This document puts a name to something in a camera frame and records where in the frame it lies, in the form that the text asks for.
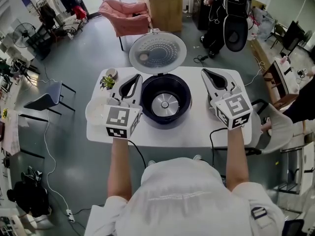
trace perforated steel inner lid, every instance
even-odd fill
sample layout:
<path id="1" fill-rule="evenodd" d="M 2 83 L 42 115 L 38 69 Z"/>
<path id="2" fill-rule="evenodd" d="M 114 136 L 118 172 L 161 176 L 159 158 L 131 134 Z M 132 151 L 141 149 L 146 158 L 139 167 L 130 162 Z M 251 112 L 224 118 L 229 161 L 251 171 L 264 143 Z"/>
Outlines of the perforated steel inner lid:
<path id="1" fill-rule="evenodd" d="M 138 38 L 129 51 L 129 60 L 140 72 L 159 74 L 180 66 L 186 54 L 186 45 L 178 36 L 158 31 Z"/>

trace blue-gray plastic chair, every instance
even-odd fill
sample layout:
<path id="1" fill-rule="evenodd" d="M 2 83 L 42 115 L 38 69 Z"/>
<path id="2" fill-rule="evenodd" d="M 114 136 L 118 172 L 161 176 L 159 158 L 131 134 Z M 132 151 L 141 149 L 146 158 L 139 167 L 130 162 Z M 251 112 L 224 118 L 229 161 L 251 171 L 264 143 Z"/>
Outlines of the blue-gray plastic chair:
<path id="1" fill-rule="evenodd" d="M 60 101 L 60 97 L 63 97 L 63 95 L 61 95 L 62 86 L 73 91 L 74 93 L 76 93 L 75 90 L 66 86 L 64 83 L 56 82 L 56 83 L 53 83 L 52 85 L 50 85 L 46 89 L 46 93 L 44 95 L 42 95 L 41 97 L 39 97 L 38 99 L 36 99 L 34 101 L 27 103 L 24 107 L 28 108 L 28 109 L 39 110 L 39 111 L 47 109 L 51 112 L 54 112 L 58 115 L 61 115 L 61 113 L 50 109 L 51 107 L 57 106 L 60 103 L 61 105 L 65 106 L 66 108 L 69 108 L 72 111 L 75 111 L 72 107 L 70 107 L 70 106 L 64 104 L 62 101 Z"/>

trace gray chair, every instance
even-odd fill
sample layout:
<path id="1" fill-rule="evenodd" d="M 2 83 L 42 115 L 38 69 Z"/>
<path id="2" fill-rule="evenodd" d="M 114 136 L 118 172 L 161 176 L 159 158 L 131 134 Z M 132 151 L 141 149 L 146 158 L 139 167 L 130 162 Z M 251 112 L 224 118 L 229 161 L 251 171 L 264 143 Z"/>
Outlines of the gray chair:
<path id="1" fill-rule="evenodd" d="M 263 106 L 255 110 L 255 106 L 262 103 Z M 254 111 L 252 113 L 252 142 L 246 148 L 251 152 L 249 154 L 269 154 L 281 149 L 288 144 L 293 137 L 292 120 L 278 111 L 274 106 L 264 100 L 256 100 L 252 103 Z M 265 148 L 257 148 L 261 136 L 261 121 L 259 115 L 265 111 L 270 118 L 272 134 L 268 145 Z"/>
<path id="2" fill-rule="evenodd" d="M 24 107 L 28 108 L 28 109 L 39 110 L 39 111 L 47 109 L 53 113 L 61 115 L 61 113 L 59 113 L 53 109 L 50 109 L 51 107 L 57 106 L 60 103 L 61 105 L 65 106 L 66 108 L 69 108 L 72 111 L 75 111 L 72 107 L 70 107 L 70 106 L 64 104 L 62 101 L 60 101 L 60 97 L 63 98 L 63 95 L 61 95 L 62 86 L 73 91 L 74 93 L 76 93 L 75 90 L 66 86 L 64 83 L 56 82 L 56 83 L 53 83 L 52 85 L 50 85 L 46 89 L 46 93 L 44 95 L 42 95 L 41 97 L 39 97 L 38 99 L 36 99 L 34 101 L 27 103 Z"/>

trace black cabinet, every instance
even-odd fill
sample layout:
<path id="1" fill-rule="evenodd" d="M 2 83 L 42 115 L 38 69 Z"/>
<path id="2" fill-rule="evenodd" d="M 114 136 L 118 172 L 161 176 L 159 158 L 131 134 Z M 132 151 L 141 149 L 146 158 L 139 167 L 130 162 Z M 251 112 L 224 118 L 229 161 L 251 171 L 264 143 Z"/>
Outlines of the black cabinet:
<path id="1" fill-rule="evenodd" d="M 207 30 L 209 25 L 210 6 L 206 6 L 203 0 L 193 0 L 192 20 L 199 30 Z"/>

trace white shoe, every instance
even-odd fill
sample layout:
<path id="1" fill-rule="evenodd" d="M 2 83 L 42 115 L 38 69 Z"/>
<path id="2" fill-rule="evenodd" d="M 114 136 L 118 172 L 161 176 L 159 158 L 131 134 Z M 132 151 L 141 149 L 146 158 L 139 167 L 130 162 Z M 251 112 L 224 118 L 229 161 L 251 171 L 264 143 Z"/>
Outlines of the white shoe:
<path id="1" fill-rule="evenodd" d="M 151 166 L 151 165 L 153 165 L 153 164 L 155 164 L 155 163 L 156 163 L 155 161 L 151 160 L 151 161 L 148 163 L 148 166 Z"/>
<path id="2" fill-rule="evenodd" d="M 201 155 L 194 156 L 193 160 L 200 161 L 202 159 Z"/>

